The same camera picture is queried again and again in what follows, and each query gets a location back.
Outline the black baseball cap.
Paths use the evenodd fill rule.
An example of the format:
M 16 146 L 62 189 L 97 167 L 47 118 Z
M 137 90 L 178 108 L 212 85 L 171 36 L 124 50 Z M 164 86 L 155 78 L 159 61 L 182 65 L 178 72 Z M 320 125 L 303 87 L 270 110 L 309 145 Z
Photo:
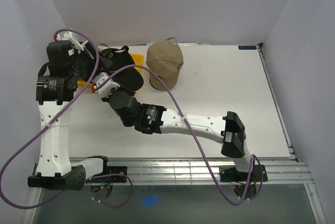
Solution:
M 110 49 L 109 56 L 112 59 L 113 64 L 109 69 L 100 69 L 101 72 L 106 72 L 108 75 L 112 75 L 114 72 L 118 71 L 124 66 L 135 64 L 129 53 L 128 46 L 123 46 L 120 49 L 108 49 Z M 127 68 L 121 71 L 120 73 L 116 74 L 112 80 L 130 92 L 138 91 L 144 84 L 143 77 L 135 69 L 135 67 Z

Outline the beige baseball cap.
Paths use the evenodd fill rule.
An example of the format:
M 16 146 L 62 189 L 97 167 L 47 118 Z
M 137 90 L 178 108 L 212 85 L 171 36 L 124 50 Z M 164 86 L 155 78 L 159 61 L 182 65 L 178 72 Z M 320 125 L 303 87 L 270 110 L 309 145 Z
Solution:
M 153 43 L 147 49 L 147 67 L 167 86 L 173 89 L 178 81 L 184 57 L 174 37 Z

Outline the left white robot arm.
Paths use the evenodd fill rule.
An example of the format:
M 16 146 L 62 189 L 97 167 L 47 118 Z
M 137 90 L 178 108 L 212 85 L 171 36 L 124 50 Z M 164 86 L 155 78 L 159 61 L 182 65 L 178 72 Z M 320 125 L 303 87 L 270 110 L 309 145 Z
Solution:
M 111 176 L 111 169 L 104 164 L 103 157 L 93 156 L 71 164 L 68 150 L 70 102 L 77 82 L 92 77 L 99 53 L 88 41 L 77 49 L 70 40 L 51 42 L 46 52 L 48 62 L 41 67 L 36 84 L 43 133 L 39 161 L 28 177 L 28 186 L 80 191 L 92 176 L 100 182 Z

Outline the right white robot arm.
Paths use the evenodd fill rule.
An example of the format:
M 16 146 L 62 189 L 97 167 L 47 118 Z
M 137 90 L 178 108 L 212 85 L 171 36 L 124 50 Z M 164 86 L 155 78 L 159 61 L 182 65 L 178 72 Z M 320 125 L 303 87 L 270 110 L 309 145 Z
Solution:
M 197 137 L 221 144 L 221 154 L 232 158 L 239 179 L 248 181 L 255 175 L 251 153 L 246 143 L 245 126 L 232 111 L 226 116 L 181 116 L 179 112 L 159 105 L 142 104 L 134 96 L 120 88 L 97 93 L 103 102 L 109 103 L 125 127 L 134 127 L 144 134 L 195 134 Z

